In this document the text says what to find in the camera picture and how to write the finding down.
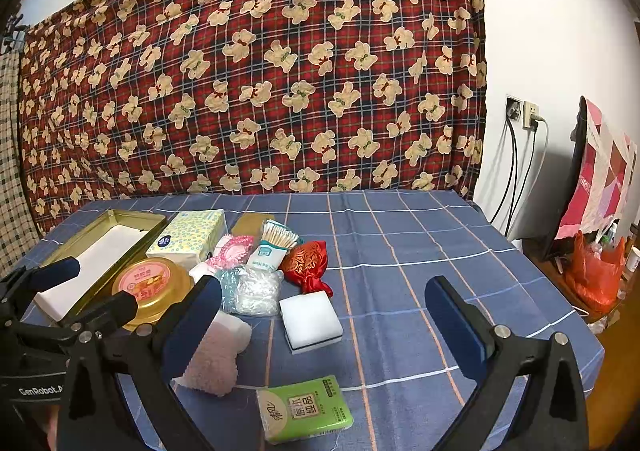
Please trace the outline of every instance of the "black cable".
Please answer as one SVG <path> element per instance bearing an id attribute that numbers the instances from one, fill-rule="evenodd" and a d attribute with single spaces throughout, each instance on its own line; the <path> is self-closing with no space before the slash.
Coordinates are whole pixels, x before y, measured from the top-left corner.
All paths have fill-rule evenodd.
<path id="1" fill-rule="evenodd" d="M 518 199 L 516 200 L 516 205 L 513 206 L 513 210 L 518 209 L 518 204 L 520 203 L 520 199 L 522 198 L 522 193 L 524 192 L 524 186 L 527 183 L 527 178 L 529 177 L 529 171 L 531 171 L 531 165 L 533 164 L 533 155 L 536 152 L 536 135 L 538 134 L 538 128 L 533 131 L 533 144 L 531 146 L 531 158 L 529 159 L 529 167 L 527 167 L 527 172 L 524 174 L 524 180 L 522 181 L 522 187 L 520 188 L 520 194 L 518 195 Z"/>
<path id="2" fill-rule="evenodd" d="M 511 220 L 513 219 L 513 205 L 516 200 L 516 187 L 518 187 L 518 143 L 516 142 L 516 133 L 513 131 L 513 126 L 511 125 L 511 121 L 507 122 L 507 126 L 509 126 L 509 130 L 511 131 L 511 145 L 513 145 L 513 153 L 516 160 L 516 174 L 515 180 L 513 182 L 513 195 L 511 195 L 511 205 L 509 207 L 509 218 L 507 219 L 507 228 L 504 232 L 506 236 L 509 232 L 509 228 L 511 227 Z"/>
<path id="3" fill-rule="evenodd" d="M 507 121 L 507 124 L 509 124 L 509 115 L 508 115 L 508 111 L 507 110 L 505 112 L 505 119 Z M 513 178 L 513 139 L 511 139 L 511 169 L 509 170 L 509 180 L 507 182 L 507 187 L 504 190 L 504 195 L 502 195 L 502 200 L 500 200 L 500 205 L 498 206 L 498 208 L 495 210 L 495 214 L 494 217 L 491 219 L 491 224 L 494 223 L 494 220 L 496 219 L 496 217 L 498 216 L 498 212 L 500 212 L 500 209 L 502 209 L 502 205 L 504 203 L 505 198 L 507 198 L 507 194 L 509 193 L 509 186 L 511 185 L 511 179 Z"/>

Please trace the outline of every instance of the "red plaid bedsheet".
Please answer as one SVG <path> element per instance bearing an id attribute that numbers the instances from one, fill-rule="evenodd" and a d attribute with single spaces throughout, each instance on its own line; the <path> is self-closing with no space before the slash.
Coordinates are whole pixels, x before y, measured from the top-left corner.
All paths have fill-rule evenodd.
<path id="1" fill-rule="evenodd" d="M 77 0 L 29 31 L 21 74 L 42 231 L 153 193 L 471 197 L 484 0 Z"/>

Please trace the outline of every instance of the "red satin pouch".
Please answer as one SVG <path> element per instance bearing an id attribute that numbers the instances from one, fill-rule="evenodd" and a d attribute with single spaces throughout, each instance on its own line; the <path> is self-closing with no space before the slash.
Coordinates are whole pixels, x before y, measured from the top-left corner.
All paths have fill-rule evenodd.
<path id="1" fill-rule="evenodd" d="M 307 241 L 287 254 L 282 260 L 280 270 L 284 272 L 287 281 L 302 289 L 303 294 L 324 290 L 327 296 L 331 297 L 334 291 L 321 280 L 326 265 L 326 242 Z"/>

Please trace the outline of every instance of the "red fabric bag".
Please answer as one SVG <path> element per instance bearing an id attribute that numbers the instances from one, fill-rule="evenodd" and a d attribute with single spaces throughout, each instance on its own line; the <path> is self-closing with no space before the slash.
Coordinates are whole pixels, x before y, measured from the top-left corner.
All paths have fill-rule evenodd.
<path id="1" fill-rule="evenodd" d="M 589 308 L 606 314 L 616 302 L 624 264 L 625 244 L 622 239 L 613 251 L 602 251 L 600 258 L 597 258 L 584 246 L 584 235 L 578 231 L 566 281 Z"/>
<path id="2" fill-rule="evenodd" d="M 327 263 L 326 242 L 307 241 L 287 254 L 280 270 L 287 281 L 300 287 L 303 294 L 324 290 L 331 298 L 334 291 L 321 279 Z"/>

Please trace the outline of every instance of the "blue checkered tablecloth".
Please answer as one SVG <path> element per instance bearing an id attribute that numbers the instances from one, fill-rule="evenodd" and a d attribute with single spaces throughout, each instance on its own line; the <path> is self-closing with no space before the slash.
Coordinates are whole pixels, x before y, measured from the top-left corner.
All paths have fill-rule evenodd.
<path id="1" fill-rule="evenodd" d="M 469 398 L 466 379 L 424 308 L 424 286 L 445 275 L 492 323 L 521 336 L 571 339 L 586 394 L 604 350 L 569 303 L 513 245 L 454 192 L 365 191 L 229 196 L 198 194 L 92 202 L 22 260 L 33 266 L 106 209 L 161 212 L 225 209 L 232 227 L 245 211 L 271 212 L 305 240 L 326 241 L 323 279 L 344 328 L 342 341 L 291 355 L 279 318 L 244 318 L 252 341 L 238 357 L 238 387 L 219 399 L 181 386 L 177 395 L 220 451 L 271 449 L 262 440 L 255 389 L 334 374 L 355 423 L 339 434 L 279 450 L 429 450 Z M 284 284 L 282 296 L 297 294 Z M 43 322 L 33 307 L 26 319 Z M 162 449 L 130 381 L 127 400 L 146 442 Z M 518 378 L 485 449 L 495 448 L 524 390 Z"/>

